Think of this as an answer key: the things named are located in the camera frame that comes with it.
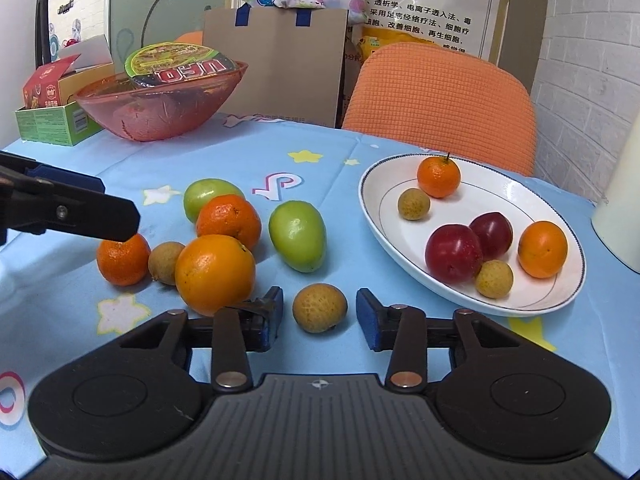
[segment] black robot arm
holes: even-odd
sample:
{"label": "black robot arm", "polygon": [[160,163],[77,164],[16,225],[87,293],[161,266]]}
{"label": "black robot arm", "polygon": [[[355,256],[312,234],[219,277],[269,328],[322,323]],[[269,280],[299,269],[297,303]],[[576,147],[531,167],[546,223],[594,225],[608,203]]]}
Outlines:
{"label": "black robot arm", "polygon": [[104,191],[97,177],[0,152],[0,245],[7,229],[128,240],[138,232],[140,213],[131,200]]}

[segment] orange chair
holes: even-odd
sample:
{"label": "orange chair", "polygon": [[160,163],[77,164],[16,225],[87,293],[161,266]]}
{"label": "orange chair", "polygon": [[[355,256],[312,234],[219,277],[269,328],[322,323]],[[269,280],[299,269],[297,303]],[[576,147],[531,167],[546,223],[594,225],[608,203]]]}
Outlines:
{"label": "orange chair", "polygon": [[536,120],[525,88],[491,63],[437,46],[373,53],[342,127],[533,173]]}
{"label": "orange chair", "polygon": [[185,34],[181,35],[180,38],[178,38],[175,41],[176,41],[176,43],[191,43],[191,44],[194,44],[194,45],[201,45],[202,44],[202,31],[201,30],[194,30],[193,32],[186,32]]}

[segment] screw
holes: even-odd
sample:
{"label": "screw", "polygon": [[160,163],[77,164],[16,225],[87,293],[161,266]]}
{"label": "screw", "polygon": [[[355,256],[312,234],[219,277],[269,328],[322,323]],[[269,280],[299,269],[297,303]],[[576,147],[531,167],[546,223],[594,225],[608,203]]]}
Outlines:
{"label": "screw", "polygon": [[56,216],[58,217],[58,220],[64,220],[66,219],[66,216],[69,214],[69,209],[67,209],[65,206],[63,205],[59,205],[56,208]]}
{"label": "screw", "polygon": [[422,382],[422,377],[415,372],[396,372],[390,380],[399,388],[413,388]]}
{"label": "screw", "polygon": [[222,372],[216,377],[216,382],[223,388],[237,388],[246,383],[246,375],[240,372]]}

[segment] poster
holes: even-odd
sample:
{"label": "poster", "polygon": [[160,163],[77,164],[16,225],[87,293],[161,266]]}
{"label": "poster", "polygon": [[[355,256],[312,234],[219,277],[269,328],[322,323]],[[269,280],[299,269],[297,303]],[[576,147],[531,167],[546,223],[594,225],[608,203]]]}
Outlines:
{"label": "poster", "polygon": [[367,27],[402,30],[496,62],[508,0],[367,0]]}

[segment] white brick wall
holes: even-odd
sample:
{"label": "white brick wall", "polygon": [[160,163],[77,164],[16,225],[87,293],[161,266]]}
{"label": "white brick wall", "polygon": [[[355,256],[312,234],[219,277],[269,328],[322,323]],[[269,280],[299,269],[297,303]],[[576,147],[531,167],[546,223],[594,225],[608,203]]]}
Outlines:
{"label": "white brick wall", "polygon": [[104,34],[104,0],[73,0],[74,6],[65,14],[58,14],[61,5],[69,3],[69,0],[49,0],[49,23],[55,28],[55,33],[60,41],[72,37],[71,27],[74,20],[81,23],[81,37],[91,38],[98,34]]}
{"label": "white brick wall", "polygon": [[640,109],[640,0],[549,0],[536,176],[597,200]]}

